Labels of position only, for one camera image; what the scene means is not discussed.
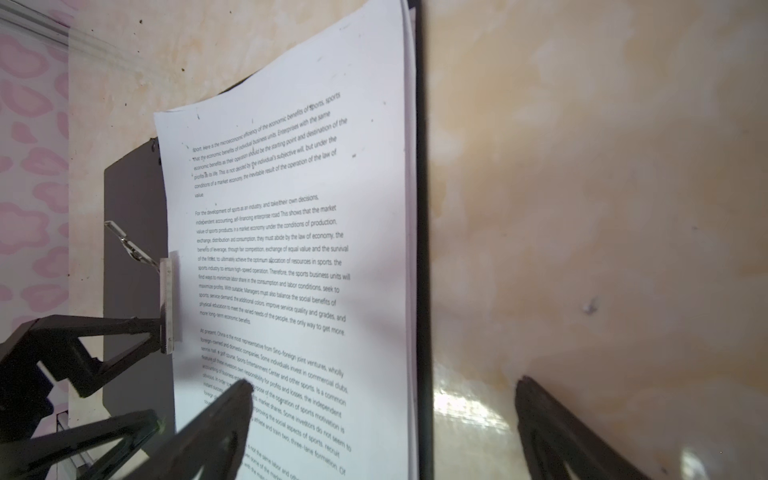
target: pink patterned wallpaper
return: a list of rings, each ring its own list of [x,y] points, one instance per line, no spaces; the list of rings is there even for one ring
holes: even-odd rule
[[[29,6],[68,26],[72,5]],[[23,322],[68,312],[67,63],[66,51],[0,28],[0,341]],[[57,413],[67,389],[65,380],[48,397]],[[54,430],[52,415],[35,435]]]

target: metal binder clip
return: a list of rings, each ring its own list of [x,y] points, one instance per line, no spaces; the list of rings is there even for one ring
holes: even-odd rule
[[[118,236],[120,239],[120,243],[123,244],[123,248],[128,252],[128,255],[131,256],[134,260],[137,262],[146,263],[147,265],[153,266],[155,270],[158,272],[160,271],[160,267],[157,265],[157,262],[152,260],[152,257],[147,255],[141,248],[139,248],[136,243],[131,242],[128,239],[128,234],[123,231],[118,225],[113,222],[112,220],[107,220],[104,222],[104,226],[107,227],[112,233]]]
[[[123,248],[128,252],[132,259],[140,263],[152,266],[160,274],[160,319],[162,320],[162,353],[172,353],[174,351],[174,264],[170,258],[161,258],[160,262],[154,261],[141,248],[128,239],[125,233],[115,222],[107,220],[104,222],[112,233],[114,233]]]

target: paper sheet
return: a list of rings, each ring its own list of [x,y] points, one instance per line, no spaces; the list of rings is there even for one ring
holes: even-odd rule
[[[369,0],[233,90],[155,115],[177,428],[248,379],[238,478],[413,475],[403,13]]]

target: beige wall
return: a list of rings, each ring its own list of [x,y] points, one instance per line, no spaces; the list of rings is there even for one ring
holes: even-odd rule
[[[73,313],[101,314],[103,169],[151,113],[361,3],[81,13],[110,59],[70,63]],[[652,478],[768,476],[767,5],[426,2],[437,478],[526,478],[523,374]]]

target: metal clip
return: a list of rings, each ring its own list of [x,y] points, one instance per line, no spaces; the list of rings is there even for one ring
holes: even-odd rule
[[[118,236],[120,239],[120,243],[123,244],[123,247],[128,252],[128,255],[131,256],[134,260],[137,262],[146,263],[147,265],[152,266],[155,270],[160,272],[160,266],[157,264],[156,261],[152,260],[152,257],[147,255],[141,248],[139,248],[136,243],[131,242],[128,239],[128,234],[123,231],[118,225],[113,222],[112,220],[107,220],[104,222],[104,226],[107,227],[112,233]]]
[[[120,243],[128,252],[128,255],[137,262],[152,266],[160,274],[160,320],[161,320],[161,348],[162,353],[171,354],[174,351],[174,263],[170,258],[161,258],[160,263],[152,260],[136,243],[128,239],[128,234],[112,220],[104,222]]]

